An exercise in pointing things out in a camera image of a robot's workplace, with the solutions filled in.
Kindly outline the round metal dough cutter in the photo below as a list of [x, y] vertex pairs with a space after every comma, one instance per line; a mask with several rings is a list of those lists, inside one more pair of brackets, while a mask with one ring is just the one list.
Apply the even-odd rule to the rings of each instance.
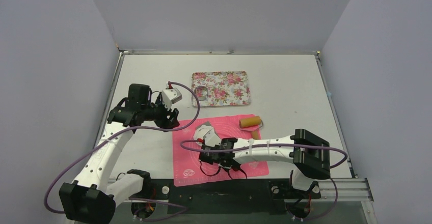
[[194, 88], [194, 93], [199, 101], [205, 101], [209, 98], [209, 91], [206, 86], [196, 86]]

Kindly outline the white dough lump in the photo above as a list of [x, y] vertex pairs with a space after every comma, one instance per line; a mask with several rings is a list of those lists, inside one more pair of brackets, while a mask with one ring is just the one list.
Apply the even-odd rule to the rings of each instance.
[[208, 128], [206, 125], [201, 125], [196, 128], [195, 133], [193, 135], [194, 140], [204, 139], [205, 135], [208, 132]]

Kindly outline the pink silicone baking mat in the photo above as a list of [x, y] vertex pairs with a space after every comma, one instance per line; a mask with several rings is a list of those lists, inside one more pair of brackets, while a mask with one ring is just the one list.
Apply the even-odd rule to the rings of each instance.
[[237, 137], [250, 138], [250, 133], [242, 131], [239, 127], [241, 119], [254, 117], [249, 115], [235, 115], [213, 118], [197, 119], [191, 126], [184, 130], [173, 132], [173, 171], [174, 185], [189, 186], [201, 183], [220, 182], [231, 179], [245, 179], [253, 177], [267, 176], [269, 174], [268, 164], [266, 162], [251, 162], [242, 164], [241, 169], [246, 173], [231, 170], [226, 173], [224, 170], [216, 175], [218, 170], [217, 164], [201, 164], [198, 160], [199, 153], [185, 150], [180, 143], [187, 139], [193, 139], [194, 133], [201, 125], [210, 125], [215, 129], [220, 138]]

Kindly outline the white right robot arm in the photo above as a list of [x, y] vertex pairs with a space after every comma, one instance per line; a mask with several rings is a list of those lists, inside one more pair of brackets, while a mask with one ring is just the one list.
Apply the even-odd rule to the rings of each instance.
[[328, 147], [327, 141], [305, 129], [276, 139], [223, 138], [213, 146], [204, 138], [199, 161], [238, 171], [251, 162], [290, 163], [295, 168], [287, 190], [292, 196], [300, 197], [313, 188], [314, 181], [331, 177]]

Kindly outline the wooden rolling pin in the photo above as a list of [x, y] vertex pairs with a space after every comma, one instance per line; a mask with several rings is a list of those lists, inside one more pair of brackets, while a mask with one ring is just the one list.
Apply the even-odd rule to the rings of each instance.
[[252, 139], [261, 139], [260, 129], [264, 126], [259, 116], [243, 118], [239, 120], [239, 127], [242, 131], [249, 132]]

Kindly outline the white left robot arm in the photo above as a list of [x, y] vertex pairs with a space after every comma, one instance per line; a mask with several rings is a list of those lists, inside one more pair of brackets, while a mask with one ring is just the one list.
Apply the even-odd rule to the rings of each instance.
[[109, 184], [110, 175], [126, 143], [145, 121], [169, 131], [179, 126], [179, 111], [171, 106], [182, 99], [177, 88], [167, 85], [155, 102], [148, 85], [131, 84], [127, 97], [109, 113], [104, 132], [85, 167], [72, 183], [63, 183], [59, 197], [69, 220], [82, 223], [109, 223], [116, 207], [136, 195], [145, 199], [154, 193], [149, 172], [128, 170], [120, 180]]

